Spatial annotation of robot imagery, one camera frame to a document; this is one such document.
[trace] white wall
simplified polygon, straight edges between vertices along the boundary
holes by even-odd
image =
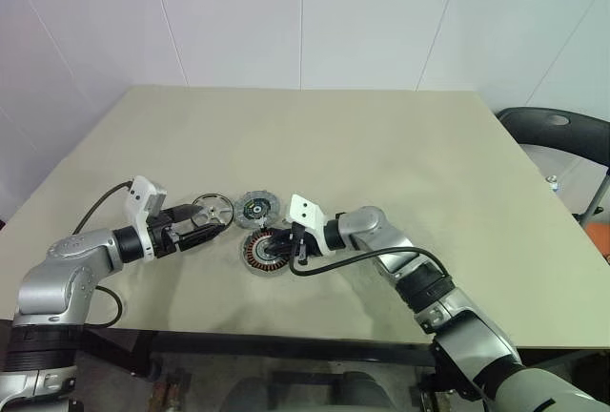
[[[0,0],[0,217],[133,84],[465,89],[610,119],[608,2]],[[582,205],[574,161],[533,156]]]

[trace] beige tabletop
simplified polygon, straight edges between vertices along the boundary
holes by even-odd
[[[283,204],[299,193],[328,214],[376,205],[517,345],[610,347],[610,268],[474,93],[134,88],[0,233],[0,318],[47,247],[134,175],[162,184],[166,207],[254,190]],[[123,200],[87,229],[124,226]],[[373,264],[262,278],[240,257],[247,234],[232,226],[104,280],[126,304],[117,326],[428,340]],[[93,307],[112,317],[109,299]]]

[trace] floor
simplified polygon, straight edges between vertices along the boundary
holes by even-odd
[[[385,389],[398,411],[419,411],[412,405],[409,387],[416,383],[412,366],[353,361],[286,360],[231,355],[163,354],[164,373],[180,367],[190,373],[183,411],[218,411],[223,400],[241,379],[268,378],[274,371],[340,374],[360,371],[371,375]],[[128,372],[79,355],[79,376],[73,396],[85,403],[88,412],[147,410],[153,384],[133,378]],[[293,385],[282,395],[280,405],[323,404],[329,389],[320,385]],[[452,411],[480,412],[480,402],[469,403],[451,395]]]

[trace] orange object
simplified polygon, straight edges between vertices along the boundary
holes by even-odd
[[[584,231],[598,247],[601,255],[610,263],[610,224],[589,223]]]

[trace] black cable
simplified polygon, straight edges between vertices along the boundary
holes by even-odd
[[[116,186],[113,186],[112,188],[110,188],[106,193],[104,193],[99,199],[97,199],[97,202],[95,202],[91,208],[89,209],[89,211],[85,214],[85,216],[83,216],[83,219],[80,220],[80,222],[78,223],[78,225],[76,226],[76,229],[74,229],[74,232],[72,233],[72,235],[78,234],[82,231],[83,226],[85,226],[85,223],[87,223],[87,221],[89,221],[89,218],[92,217],[93,212],[95,212],[100,205],[102,205],[102,203],[108,199],[111,195],[113,195],[114,193],[116,193],[118,190],[120,190],[121,188],[131,188],[132,186],[132,181],[124,181],[123,183],[119,183]]]
[[[372,252],[366,252],[366,253],[363,253],[362,255],[357,255],[355,257],[348,257],[347,259],[343,259],[342,261],[334,262],[333,264],[329,264],[327,266],[322,266],[322,267],[318,267],[316,269],[310,269],[310,270],[305,270],[305,271],[298,270],[295,268],[295,250],[296,250],[296,248],[298,248],[298,244],[295,244],[293,251],[290,254],[290,259],[288,261],[288,264],[289,264],[290,270],[293,272],[293,274],[295,274],[296,276],[300,276],[300,277],[315,276],[317,274],[322,274],[324,272],[332,271],[333,269],[337,269],[339,267],[354,264],[355,262],[362,261],[363,259],[378,257],[379,255],[387,255],[390,253],[419,253],[420,255],[424,255],[425,257],[431,259],[434,262],[434,264],[437,265],[438,269],[440,269],[440,272],[442,272],[442,274],[444,276],[449,276],[449,272],[447,272],[447,269],[445,268],[443,263],[440,262],[440,259],[435,257],[429,251],[424,250],[423,248],[419,248],[419,247],[381,248],[379,250],[374,250]],[[411,262],[415,258],[417,258],[417,257],[410,258],[405,263],[405,265],[408,264],[409,262]]]
[[[121,319],[121,317],[123,317],[123,303],[121,302],[121,298],[110,288],[106,288],[105,286],[97,285],[95,287],[95,289],[106,293],[107,295],[109,295],[111,298],[114,299],[114,302],[116,302],[116,316],[107,323],[88,323],[88,324],[86,324],[86,326],[88,328],[95,328],[95,329],[108,328],[108,327],[114,325],[117,321],[119,321]]]

